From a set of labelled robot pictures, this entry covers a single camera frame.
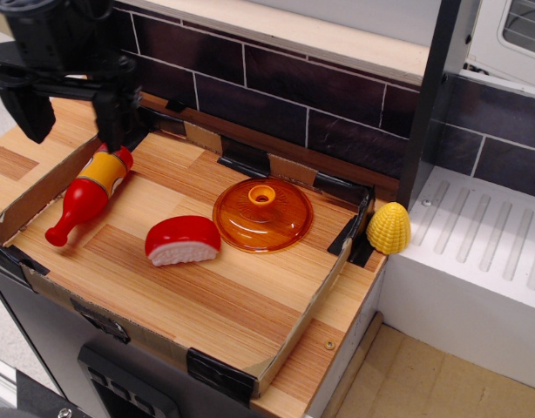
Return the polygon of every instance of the toy ketchup bottle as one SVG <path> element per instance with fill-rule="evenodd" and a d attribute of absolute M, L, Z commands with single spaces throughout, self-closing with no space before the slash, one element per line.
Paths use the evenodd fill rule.
<path fill-rule="evenodd" d="M 84 170 L 70 183 L 64 194 L 62 217 L 45 238 L 54 246 L 64 246 L 74 226 L 97 216 L 117 186 L 132 168 L 134 160 L 127 148 L 109 153 L 102 144 Z"/>

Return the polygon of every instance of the dark brick tile wall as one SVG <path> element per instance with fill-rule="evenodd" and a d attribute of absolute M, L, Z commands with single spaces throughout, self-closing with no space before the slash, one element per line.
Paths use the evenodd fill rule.
<path fill-rule="evenodd" d="M 244 84 L 241 43 L 147 17 L 133 22 L 141 55 Z"/>
<path fill-rule="evenodd" d="M 475 177 L 535 196 L 535 151 L 487 138 Z"/>
<path fill-rule="evenodd" d="M 247 86 L 356 122 L 378 127 L 384 83 L 247 47 Z"/>
<path fill-rule="evenodd" d="M 144 91 L 399 178 L 418 86 L 116 5 Z M 437 164 L 535 196 L 535 98 L 458 78 Z"/>
<path fill-rule="evenodd" d="M 535 148 L 535 98 L 458 78 L 448 122 Z"/>
<path fill-rule="evenodd" d="M 470 176 L 482 142 L 481 134 L 446 125 L 436 164 Z"/>
<path fill-rule="evenodd" d="M 308 148 L 398 179 L 408 141 L 311 111 Z"/>
<path fill-rule="evenodd" d="M 438 165 L 535 196 L 535 98 L 458 78 L 447 123 Z"/>
<path fill-rule="evenodd" d="M 196 76 L 200 110 L 304 146 L 306 109 L 214 78 Z"/>
<path fill-rule="evenodd" d="M 399 178 L 418 86 L 116 5 L 144 91 Z"/>

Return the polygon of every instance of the screw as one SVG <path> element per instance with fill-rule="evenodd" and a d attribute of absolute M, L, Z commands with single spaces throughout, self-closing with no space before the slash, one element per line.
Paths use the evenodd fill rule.
<path fill-rule="evenodd" d="M 331 351 L 335 350 L 335 343 L 333 341 L 327 340 L 323 345 L 326 350 Z"/>
<path fill-rule="evenodd" d="M 58 412 L 58 417 L 57 418 L 72 418 L 72 411 L 71 409 L 68 409 L 68 408 L 62 408 L 59 412 Z"/>

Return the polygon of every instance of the orange transparent pot lid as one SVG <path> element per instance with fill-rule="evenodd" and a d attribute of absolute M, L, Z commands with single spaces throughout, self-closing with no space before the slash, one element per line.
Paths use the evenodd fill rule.
<path fill-rule="evenodd" d="M 250 179 L 226 189 L 213 207 L 213 222 L 231 246 L 270 253 L 293 245 L 312 224 L 310 200 L 279 179 Z"/>

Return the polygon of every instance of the wood grain surface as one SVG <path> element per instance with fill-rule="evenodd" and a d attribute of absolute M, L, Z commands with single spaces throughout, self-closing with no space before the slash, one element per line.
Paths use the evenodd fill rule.
<path fill-rule="evenodd" d="M 58 99 L 53 104 L 57 126 L 44 145 L 32 145 L 18 130 L 0 140 L 0 161 L 3 155 L 7 158 L 0 164 L 0 213 L 94 134 L 90 106 Z M 215 260 L 155 267 L 144 253 L 153 225 L 186 214 L 211 218 L 217 197 L 247 177 L 217 164 L 212 152 L 156 134 L 148 135 L 133 156 L 132 172 L 106 210 L 75 228 L 65 247 L 53 247 L 44 238 L 60 217 L 61 199 L 11 244 L 49 268 L 50 280 L 85 300 L 176 344 L 259 373 L 334 265 L 336 256 L 326 248 L 354 214 L 303 190 L 313 204 L 314 222 L 306 237 L 289 249 L 251 254 L 223 243 Z M 252 408 L 271 416 L 304 414 L 338 352 L 327 350 L 325 342 L 339 347 L 384 260 L 374 252 L 365 269 L 346 264 Z"/>

